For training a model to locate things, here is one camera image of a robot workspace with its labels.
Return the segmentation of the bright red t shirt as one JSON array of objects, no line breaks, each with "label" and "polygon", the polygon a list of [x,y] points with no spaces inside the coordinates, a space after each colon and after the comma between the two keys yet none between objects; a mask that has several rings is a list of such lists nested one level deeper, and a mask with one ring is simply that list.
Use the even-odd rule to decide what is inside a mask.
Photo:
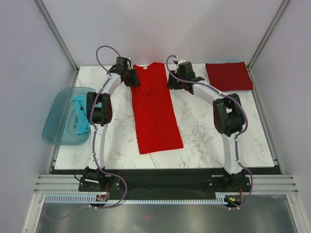
[{"label": "bright red t shirt", "polygon": [[140,83],[131,87],[139,153],[182,149],[164,64],[133,68]]}]

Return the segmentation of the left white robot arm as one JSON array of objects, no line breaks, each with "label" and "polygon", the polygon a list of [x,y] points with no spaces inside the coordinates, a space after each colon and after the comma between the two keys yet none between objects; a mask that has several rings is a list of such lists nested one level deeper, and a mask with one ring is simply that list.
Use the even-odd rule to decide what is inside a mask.
[{"label": "left white robot arm", "polygon": [[138,86],[139,81],[130,59],[117,57],[106,74],[106,80],[97,92],[88,92],[86,95],[86,115],[91,124],[91,155],[85,168],[83,178],[96,191],[105,189],[107,180],[104,171],[104,144],[108,124],[112,120],[111,96],[121,84]]}]

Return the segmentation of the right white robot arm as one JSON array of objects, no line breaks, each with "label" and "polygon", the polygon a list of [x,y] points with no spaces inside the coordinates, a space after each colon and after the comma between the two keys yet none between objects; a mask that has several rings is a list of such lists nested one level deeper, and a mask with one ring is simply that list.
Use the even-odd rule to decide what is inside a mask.
[{"label": "right white robot arm", "polygon": [[239,159],[238,139],[248,127],[246,113],[242,108],[239,95],[226,94],[211,86],[204,78],[196,76],[191,62],[173,57],[175,70],[168,70],[168,88],[185,91],[200,97],[212,106],[213,122],[221,135],[224,147],[224,175],[209,185],[214,189],[225,188],[234,191],[245,182],[245,168]]}]

